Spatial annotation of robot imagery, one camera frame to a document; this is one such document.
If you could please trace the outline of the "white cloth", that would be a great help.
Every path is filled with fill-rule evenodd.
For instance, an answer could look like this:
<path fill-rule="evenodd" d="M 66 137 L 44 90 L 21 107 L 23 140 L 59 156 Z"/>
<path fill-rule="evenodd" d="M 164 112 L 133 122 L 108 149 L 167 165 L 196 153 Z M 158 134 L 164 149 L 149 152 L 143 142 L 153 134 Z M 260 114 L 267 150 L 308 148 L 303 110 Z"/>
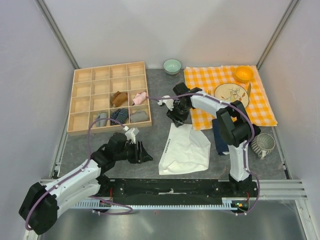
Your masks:
<path fill-rule="evenodd" d="M 159 161 L 160 175 L 183 175 L 209 168 L 211 142 L 202 131 L 191 124 L 176 127 L 171 124 L 169 135 Z"/>

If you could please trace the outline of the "brown underwear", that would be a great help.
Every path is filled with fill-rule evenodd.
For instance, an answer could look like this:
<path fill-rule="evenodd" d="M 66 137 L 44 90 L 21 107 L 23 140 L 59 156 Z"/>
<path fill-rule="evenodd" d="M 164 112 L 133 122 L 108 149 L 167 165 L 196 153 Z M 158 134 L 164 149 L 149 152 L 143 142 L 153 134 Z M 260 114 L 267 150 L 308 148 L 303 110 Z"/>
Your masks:
<path fill-rule="evenodd" d="M 128 98 L 127 92 L 117 91 L 110 99 L 111 105 L 114 108 L 120 107 Z"/>

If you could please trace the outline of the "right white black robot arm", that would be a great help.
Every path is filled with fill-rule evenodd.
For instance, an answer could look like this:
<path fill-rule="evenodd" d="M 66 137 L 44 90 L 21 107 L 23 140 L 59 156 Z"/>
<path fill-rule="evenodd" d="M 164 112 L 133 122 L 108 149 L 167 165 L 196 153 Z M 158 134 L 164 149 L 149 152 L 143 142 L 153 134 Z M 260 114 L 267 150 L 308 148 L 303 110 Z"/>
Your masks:
<path fill-rule="evenodd" d="M 248 147 L 257 128 L 250 121 L 243 103 L 220 100 L 201 88 L 190 89 L 183 82 L 177 84 L 173 91 L 176 96 L 164 96 L 162 104 L 167 106 L 166 115 L 176 127 L 185 123 L 191 109 L 200 109 L 217 119 L 220 136 L 230 155 L 229 191 L 235 197 L 242 196 L 252 182 Z"/>

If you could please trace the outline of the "pink rolled cloth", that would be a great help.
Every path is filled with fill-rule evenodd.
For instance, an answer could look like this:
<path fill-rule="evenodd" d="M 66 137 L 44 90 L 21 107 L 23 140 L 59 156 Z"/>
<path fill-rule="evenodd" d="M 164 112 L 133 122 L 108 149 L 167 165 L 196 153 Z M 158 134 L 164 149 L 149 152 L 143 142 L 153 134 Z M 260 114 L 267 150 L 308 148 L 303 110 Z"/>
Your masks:
<path fill-rule="evenodd" d="M 141 105 L 147 99 L 147 93 L 145 91 L 137 93 L 132 100 L 132 105 Z"/>

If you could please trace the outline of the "striped dark rolled cloth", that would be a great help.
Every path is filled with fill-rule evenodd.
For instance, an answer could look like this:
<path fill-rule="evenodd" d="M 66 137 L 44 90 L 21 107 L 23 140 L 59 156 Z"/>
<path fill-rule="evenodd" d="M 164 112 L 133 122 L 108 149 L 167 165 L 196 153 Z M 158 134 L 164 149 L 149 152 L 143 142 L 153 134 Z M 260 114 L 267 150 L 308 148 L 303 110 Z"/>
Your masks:
<path fill-rule="evenodd" d="M 115 126 L 115 125 L 118 125 L 118 123 L 125 124 L 128 118 L 129 118 L 129 110 L 127 108 L 116 109 L 110 114 L 110 119 L 113 119 L 116 122 L 111 120 L 110 125 Z"/>

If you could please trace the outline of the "orange checkered tablecloth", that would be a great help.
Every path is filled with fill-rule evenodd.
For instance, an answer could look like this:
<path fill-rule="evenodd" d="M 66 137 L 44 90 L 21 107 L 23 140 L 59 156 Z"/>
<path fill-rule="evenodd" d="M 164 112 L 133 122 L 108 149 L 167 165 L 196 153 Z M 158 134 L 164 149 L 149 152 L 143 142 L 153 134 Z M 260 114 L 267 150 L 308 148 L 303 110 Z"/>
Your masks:
<path fill-rule="evenodd" d="M 188 88 L 200 88 L 207 93 L 211 90 L 214 96 L 219 85 L 233 83 L 248 89 L 251 83 L 249 104 L 245 110 L 250 121 L 259 127 L 273 127 L 278 124 L 270 106 L 264 86 L 256 66 L 251 65 L 254 77 L 250 82 L 241 83 L 235 79 L 234 72 L 237 65 L 225 65 L 217 67 L 186 67 L 184 69 L 185 83 Z"/>

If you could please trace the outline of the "teal ceramic bowl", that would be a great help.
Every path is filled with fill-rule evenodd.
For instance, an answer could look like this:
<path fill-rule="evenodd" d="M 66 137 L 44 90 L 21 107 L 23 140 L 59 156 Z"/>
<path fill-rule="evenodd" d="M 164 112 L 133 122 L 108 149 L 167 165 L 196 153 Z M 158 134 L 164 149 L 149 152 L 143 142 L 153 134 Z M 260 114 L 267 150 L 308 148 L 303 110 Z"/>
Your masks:
<path fill-rule="evenodd" d="M 177 59 L 168 59 L 163 63 L 163 69 L 169 75 L 176 75 L 181 68 L 182 64 Z"/>

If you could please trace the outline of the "wooden compartment tray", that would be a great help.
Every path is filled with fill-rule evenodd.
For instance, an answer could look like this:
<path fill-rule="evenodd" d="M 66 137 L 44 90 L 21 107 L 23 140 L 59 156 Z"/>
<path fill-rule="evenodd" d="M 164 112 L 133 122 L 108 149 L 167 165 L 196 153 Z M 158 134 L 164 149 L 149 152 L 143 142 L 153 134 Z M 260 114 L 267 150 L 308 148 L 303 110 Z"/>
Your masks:
<path fill-rule="evenodd" d="M 112 96 L 117 92 L 127 92 L 127 100 L 119 107 L 111 104 Z M 87 132 L 103 133 L 121 130 L 122 125 L 128 127 L 150 127 L 152 117 L 150 102 L 146 99 L 140 105 L 133 105 L 137 93 L 148 94 L 146 67 L 143 61 L 113 64 L 91 68 L 76 69 L 68 116 L 67 133 L 71 136 L 84 135 Z M 128 109 L 128 119 L 124 124 L 111 125 L 110 115 L 117 109 Z M 148 121 L 131 123 L 131 114 L 144 110 Z M 98 113 L 107 112 L 105 127 L 96 127 Z"/>

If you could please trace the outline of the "black cloth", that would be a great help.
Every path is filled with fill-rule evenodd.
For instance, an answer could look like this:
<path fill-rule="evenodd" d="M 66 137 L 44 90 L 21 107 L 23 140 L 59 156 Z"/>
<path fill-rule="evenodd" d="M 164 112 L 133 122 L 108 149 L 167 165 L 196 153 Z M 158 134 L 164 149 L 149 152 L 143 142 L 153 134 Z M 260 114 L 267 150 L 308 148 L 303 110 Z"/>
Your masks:
<path fill-rule="evenodd" d="M 261 128 L 256 126 L 255 124 L 253 125 L 253 129 L 254 129 L 254 136 L 255 137 L 261 133 Z"/>

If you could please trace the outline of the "orange bowl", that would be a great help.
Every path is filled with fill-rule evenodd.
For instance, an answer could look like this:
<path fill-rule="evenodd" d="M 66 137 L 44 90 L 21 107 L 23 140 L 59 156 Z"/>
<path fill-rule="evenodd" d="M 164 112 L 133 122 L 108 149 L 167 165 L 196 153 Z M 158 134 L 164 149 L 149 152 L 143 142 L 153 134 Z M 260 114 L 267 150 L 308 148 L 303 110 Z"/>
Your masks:
<path fill-rule="evenodd" d="M 234 78 L 241 83 L 250 82 L 254 78 L 254 72 L 250 66 L 238 66 L 234 70 Z"/>

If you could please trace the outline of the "grey ribbed cup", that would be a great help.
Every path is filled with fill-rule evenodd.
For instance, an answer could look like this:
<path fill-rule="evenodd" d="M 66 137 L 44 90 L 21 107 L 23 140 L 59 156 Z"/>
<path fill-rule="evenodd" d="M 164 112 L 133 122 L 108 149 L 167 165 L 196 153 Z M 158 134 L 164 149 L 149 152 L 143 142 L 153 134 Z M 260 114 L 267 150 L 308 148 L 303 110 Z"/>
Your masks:
<path fill-rule="evenodd" d="M 260 133 L 253 138 L 250 146 L 259 159 L 264 159 L 274 150 L 276 141 L 270 134 Z"/>

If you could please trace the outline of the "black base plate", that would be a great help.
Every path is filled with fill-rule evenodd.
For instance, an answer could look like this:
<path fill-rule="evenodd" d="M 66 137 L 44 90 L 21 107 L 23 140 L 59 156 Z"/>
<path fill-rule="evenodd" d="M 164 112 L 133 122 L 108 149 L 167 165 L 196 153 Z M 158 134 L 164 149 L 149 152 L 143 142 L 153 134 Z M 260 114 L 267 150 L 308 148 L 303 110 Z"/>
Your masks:
<path fill-rule="evenodd" d="M 258 187 L 254 181 L 237 187 L 231 181 L 215 179 L 114 178 L 102 185 L 97 195 L 112 197 L 122 205 L 220 205 L 222 198 L 255 198 Z"/>

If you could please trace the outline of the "aluminium frame rail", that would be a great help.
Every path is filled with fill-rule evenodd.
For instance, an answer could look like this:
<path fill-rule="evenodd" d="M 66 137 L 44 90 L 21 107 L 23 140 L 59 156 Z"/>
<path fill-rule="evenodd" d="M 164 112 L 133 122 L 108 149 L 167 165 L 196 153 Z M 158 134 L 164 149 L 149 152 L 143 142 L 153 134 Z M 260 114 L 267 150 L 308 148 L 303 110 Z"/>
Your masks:
<path fill-rule="evenodd" d="M 299 181 L 284 180 L 283 182 L 277 181 L 262 181 L 256 182 L 258 187 L 257 197 L 268 197 L 268 198 L 294 198 L 305 196 L 305 190 L 302 183 Z"/>

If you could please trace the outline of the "right aluminium corner post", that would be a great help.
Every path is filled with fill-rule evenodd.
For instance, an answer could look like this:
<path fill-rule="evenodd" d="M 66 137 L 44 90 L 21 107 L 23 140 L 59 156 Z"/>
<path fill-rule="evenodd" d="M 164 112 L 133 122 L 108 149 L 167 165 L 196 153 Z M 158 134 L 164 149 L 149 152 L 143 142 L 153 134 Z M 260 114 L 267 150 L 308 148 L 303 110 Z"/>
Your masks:
<path fill-rule="evenodd" d="M 281 33 L 285 29 L 287 23 L 289 22 L 291 16 L 293 15 L 294 11 L 296 10 L 300 2 L 301 2 L 300 0 L 291 0 L 289 2 L 275 30 L 273 31 L 269 41 L 267 42 L 260 58 L 257 61 L 257 64 L 256 64 L 257 70 L 260 70 L 261 67 L 263 66 L 265 60 L 267 59 L 268 55 L 272 51 L 274 45 L 276 44 L 278 38 L 280 37 Z"/>

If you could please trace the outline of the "left aluminium corner post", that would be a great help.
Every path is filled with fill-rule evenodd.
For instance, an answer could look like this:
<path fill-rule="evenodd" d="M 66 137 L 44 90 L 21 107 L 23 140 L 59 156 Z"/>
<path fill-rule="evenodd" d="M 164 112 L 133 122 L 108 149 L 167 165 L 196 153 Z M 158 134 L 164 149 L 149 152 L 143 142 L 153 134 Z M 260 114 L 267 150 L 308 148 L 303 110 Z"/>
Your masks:
<path fill-rule="evenodd" d="M 65 40 L 63 33 L 61 32 L 57 22 L 54 19 L 48 5 L 44 0 L 35 0 L 38 8 L 40 9 L 42 15 L 44 16 L 46 22 L 48 23 L 50 29 L 52 30 L 55 38 L 57 39 L 58 43 L 60 44 L 62 50 L 64 51 L 65 55 L 67 56 L 68 60 L 70 61 L 72 67 L 74 69 L 79 69 L 80 66 L 76 61 L 67 41 Z"/>

